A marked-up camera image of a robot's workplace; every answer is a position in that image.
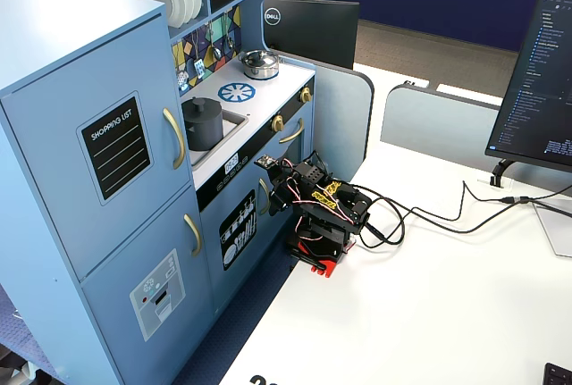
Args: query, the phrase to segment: dell logo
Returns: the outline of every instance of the dell logo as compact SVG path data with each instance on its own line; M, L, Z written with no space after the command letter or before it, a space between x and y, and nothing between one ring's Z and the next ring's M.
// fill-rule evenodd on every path
M276 8L269 8L265 11L265 21L269 25L277 25L280 23L280 12Z

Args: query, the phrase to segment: yellow label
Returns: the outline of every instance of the yellow label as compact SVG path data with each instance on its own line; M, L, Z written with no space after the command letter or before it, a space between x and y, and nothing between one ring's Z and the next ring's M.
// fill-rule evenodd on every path
M312 197L315 198L318 202L321 202L322 204L326 205L328 208L336 209L335 202L332 202L330 199L328 199L322 193L315 191L314 193L312 193Z
M325 191L327 191L328 193L333 195L336 191L338 191L338 188L340 188L340 185L341 185L340 182L333 181L328 187L325 188Z

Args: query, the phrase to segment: gray desk divider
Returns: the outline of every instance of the gray desk divider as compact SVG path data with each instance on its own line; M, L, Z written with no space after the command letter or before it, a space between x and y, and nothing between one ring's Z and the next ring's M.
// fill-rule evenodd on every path
M315 68L314 149L336 178L350 181L364 162L374 83L360 72L280 52Z
M387 96L381 141L491 172L499 159L484 155L499 107L427 88L403 85ZM505 176L548 190L572 174L515 163Z

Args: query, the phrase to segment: white desk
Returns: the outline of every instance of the white desk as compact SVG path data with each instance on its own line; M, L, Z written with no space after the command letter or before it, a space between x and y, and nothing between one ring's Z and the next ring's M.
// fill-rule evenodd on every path
M508 195L470 168L383 143L354 182L455 216L462 180L478 196ZM457 225L501 208L469 200ZM371 210L383 232L396 222L388 211ZM298 263L222 384L539 385L545 363L572 368L572 260L552 253L530 205L466 236L408 218L401 247L356 245L330 279L309 269Z
M374 83L374 101L372 103L372 115L369 125L369 133L367 135L367 154L374 151L381 142L383 114L385 112L385 100L393 88L409 81L420 88L429 86L429 81L409 77L408 75L399 74L371 66L354 63L354 71L365 74Z
M485 93L475 92L474 90L467 90L465 88L455 88L446 84L440 84L437 87L438 92L448 93L450 95L467 97L475 101L485 102L487 104L501 106L502 98L498 96L486 95Z

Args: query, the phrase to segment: monitor screen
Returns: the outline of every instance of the monitor screen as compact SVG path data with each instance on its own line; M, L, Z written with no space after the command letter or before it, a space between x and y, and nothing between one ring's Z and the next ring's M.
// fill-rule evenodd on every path
M572 0L538 0L487 155L572 172Z
M359 3L265 0L264 19L269 48L353 69Z

